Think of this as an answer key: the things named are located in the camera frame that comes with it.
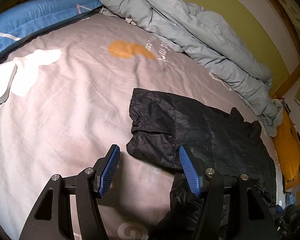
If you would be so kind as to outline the black puffer down jacket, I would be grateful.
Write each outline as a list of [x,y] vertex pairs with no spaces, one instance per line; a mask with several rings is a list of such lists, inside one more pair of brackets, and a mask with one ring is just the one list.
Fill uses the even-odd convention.
[[130,101],[132,139],[128,153],[175,174],[170,210],[149,232],[150,239],[194,239],[203,198],[190,190],[179,160],[186,145],[206,167],[224,176],[231,187],[246,174],[267,207],[275,205],[276,171],[262,139],[259,122],[171,93],[136,88]]

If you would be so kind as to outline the dark clothes pile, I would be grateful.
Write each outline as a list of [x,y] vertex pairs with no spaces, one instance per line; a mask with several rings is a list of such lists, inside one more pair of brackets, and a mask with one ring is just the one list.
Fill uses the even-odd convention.
[[268,207],[277,238],[300,239],[300,206],[290,204],[285,209],[279,205]]

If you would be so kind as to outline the yellow pillow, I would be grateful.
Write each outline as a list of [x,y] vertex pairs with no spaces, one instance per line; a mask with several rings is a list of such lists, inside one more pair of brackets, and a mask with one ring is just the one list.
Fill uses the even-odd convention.
[[288,112],[284,109],[282,113],[283,120],[277,127],[273,143],[282,175],[285,181],[291,181],[297,178],[300,167],[300,140]]

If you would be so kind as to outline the grey printed bed sheet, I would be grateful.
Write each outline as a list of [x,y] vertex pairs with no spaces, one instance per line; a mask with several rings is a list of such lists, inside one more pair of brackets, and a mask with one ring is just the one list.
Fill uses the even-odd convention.
[[124,20],[93,15],[13,51],[10,96],[0,105],[0,225],[18,239],[53,174],[94,165],[112,144],[121,160],[99,208],[110,239],[146,239],[170,209],[173,175],[127,153],[134,88],[186,96],[256,115],[188,56]]

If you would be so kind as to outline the white lamp base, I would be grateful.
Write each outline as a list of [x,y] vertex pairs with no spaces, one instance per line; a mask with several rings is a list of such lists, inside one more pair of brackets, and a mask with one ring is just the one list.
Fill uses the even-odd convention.
[[4,103],[10,93],[10,87],[17,71],[13,61],[0,64],[0,104]]

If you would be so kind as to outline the blue pillow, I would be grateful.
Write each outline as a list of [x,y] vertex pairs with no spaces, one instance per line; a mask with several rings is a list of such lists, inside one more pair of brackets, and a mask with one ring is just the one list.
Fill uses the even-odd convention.
[[0,13],[0,59],[28,39],[79,20],[99,0],[29,0]]

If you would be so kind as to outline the light blue rumpled duvet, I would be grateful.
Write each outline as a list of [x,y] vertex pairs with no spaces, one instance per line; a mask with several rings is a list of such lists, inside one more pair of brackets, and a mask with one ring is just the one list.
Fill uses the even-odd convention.
[[270,70],[219,14],[183,0],[99,0],[122,18],[178,45],[191,59],[227,83],[259,116],[274,137],[283,119],[282,104],[272,99]]

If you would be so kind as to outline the wooden bunk bed frame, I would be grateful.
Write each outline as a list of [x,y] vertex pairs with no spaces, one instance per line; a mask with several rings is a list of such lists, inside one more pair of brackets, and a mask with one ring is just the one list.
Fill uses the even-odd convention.
[[[289,77],[285,79],[281,83],[281,85],[275,89],[275,92],[272,93],[273,98],[280,99],[283,103],[287,103],[286,101],[286,94],[288,91],[296,84],[298,79],[300,79],[300,39],[297,35],[296,29],[293,25],[293,22],[289,18],[287,12],[285,11],[284,7],[280,3],[279,0],[267,0],[270,6],[276,11],[276,14],[278,15],[280,21],[282,22],[282,25],[284,26],[284,30],[286,31],[288,38],[290,40],[290,43],[292,44],[292,48],[294,49],[297,59],[298,59],[298,66],[296,66],[293,71],[289,72]],[[298,148],[300,152],[300,134],[298,133],[298,130],[296,129],[296,124],[292,120],[289,121],[291,126],[291,133],[295,140],[298,142]],[[298,177],[286,181],[284,184],[284,188],[286,191],[296,187],[300,186],[300,164],[299,164],[299,171],[298,171]],[[296,193],[296,199],[300,200],[300,190]]]

